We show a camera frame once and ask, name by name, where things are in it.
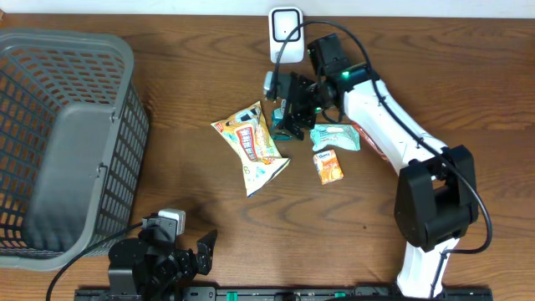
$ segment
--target wooden tabletop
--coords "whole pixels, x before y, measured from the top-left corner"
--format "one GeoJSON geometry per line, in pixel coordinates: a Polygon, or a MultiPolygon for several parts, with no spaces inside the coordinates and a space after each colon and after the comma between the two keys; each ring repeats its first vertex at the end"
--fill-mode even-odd
{"type": "MultiPolygon", "coordinates": [[[[489,286],[495,300],[531,299],[535,283],[535,21],[329,18],[367,47],[391,94],[432,135],[474,155],[478,191],[494,223],[490,249],[453,255],[447,285],[489,286]]],[[[4,16],[3,26],[121,36],[135,53],[134,81],[151,117],[131,222],[162,208],[187,212],[184,247],[217,228],[213,269],[221,286],[392,283],[405,241],[393,217],[396,174],[370,147],[336,150],[345,174],[322,186],[312,142],[280,142],[288,168],[247,199],[241,164],[210,123],[263,99],[265,17],[4,16]]],[[[313,25],[307,41],[332,33],[313,25]]],[[[355,46],[344,39],[358,62],[355,46]]],[[[313,75],[308,61],[282,71],[313,75]]],[[[273,104],[262,102],[269,119],[273,104]]],[[[477,247],[482,218],[460,247],[477,247]]],[[[108,258],[84,258],[53,300],[106,286],[108,258]]],[[[54,273],[3,269],[0,296],[43,299],[54,273]]]]}

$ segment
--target wooden table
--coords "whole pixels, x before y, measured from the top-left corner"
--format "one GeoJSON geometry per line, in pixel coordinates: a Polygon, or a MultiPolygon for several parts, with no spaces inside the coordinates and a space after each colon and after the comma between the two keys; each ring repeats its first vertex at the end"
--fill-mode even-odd
{"type": "MultiPolygon", "coordinates": [[[[445,18],[334,18],[362,38],[399,103],[432,135],[464,144],[494,222],[491,248],[454,255],[445,283],[488,285],[495,300],[526,300],[535,283],[535,22],[445,18]]],[[[184,247],[217,228],[209,276],[221,286],[391,283],[405,241],[395,225],[396,176],[367,145],[337,150],[345,178],[321,186],[312,142],[281,142],[289,167],[247,199],[241,164],[210,123],[263,99],[265,17],[12,15],[3,26],[112,33],[135,53],[135,84],[151,116],[132,222],[187,211],[184,247]]],[[[333,28],[311,26],[312,41],[333,28]]],[[[345,49],[360,58],[349,40],[345,49]]],[[[308,62],[282,67],[312,76],[308,62]]],[[[270,116],[273,104],[262,102],[270,116]]],[[[482,219],[461,247],[482,243],[482,219]]],[[[108,258],[84,258],[53,300],[106,286],[108,258]]],[[[42,299],[54,273],[2,270],[0,296],[42,299]]]]}

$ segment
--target white background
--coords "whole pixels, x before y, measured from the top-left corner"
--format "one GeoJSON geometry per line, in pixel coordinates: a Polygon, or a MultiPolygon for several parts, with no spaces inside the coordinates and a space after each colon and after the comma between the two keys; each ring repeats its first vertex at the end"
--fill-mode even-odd
{"type": "Polygon", "coordinates": [[[276,6],[297,6],[305,16],[535,17],[533,0],[0,0],[6,13],[265,16],[276,6]]]}

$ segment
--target orange packet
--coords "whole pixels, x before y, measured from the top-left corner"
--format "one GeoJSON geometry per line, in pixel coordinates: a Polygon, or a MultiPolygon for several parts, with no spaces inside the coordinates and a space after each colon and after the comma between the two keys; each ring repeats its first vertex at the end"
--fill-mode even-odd
{"type": "Polygon", "coordinates": [[[344,177],[334,150],[322,151],[314,155],[313,160],[322,185],[341,180],[344,177]]]}

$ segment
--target gray plastic basket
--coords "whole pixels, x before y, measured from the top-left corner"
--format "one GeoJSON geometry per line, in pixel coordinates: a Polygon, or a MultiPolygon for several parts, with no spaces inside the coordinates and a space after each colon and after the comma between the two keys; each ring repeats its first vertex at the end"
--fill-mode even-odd
{"type": "Polygon", "coordinates": [[[60,268],[128,225],[149,130],[133,67],[115,36],[0,31],[0,267],[60,268]]]}

